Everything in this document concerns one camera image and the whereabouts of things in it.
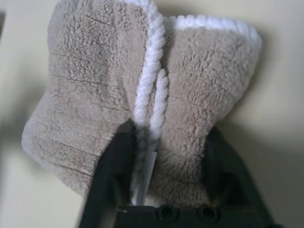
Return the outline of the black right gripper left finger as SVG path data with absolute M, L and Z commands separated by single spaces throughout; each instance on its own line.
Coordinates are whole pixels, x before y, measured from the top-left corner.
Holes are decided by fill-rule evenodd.
M 132 120 L 119 125 L 100 156 L 87 195 L 81 228 L 112 228 L 117 210 L 130 203 L 130 185 L 136 151 Z

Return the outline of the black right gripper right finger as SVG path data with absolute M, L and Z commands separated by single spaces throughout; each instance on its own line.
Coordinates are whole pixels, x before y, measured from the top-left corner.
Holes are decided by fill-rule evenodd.
M 220 223 L 273 223 L 244 162 L 218 129 L 207 136 L 205 186 Z

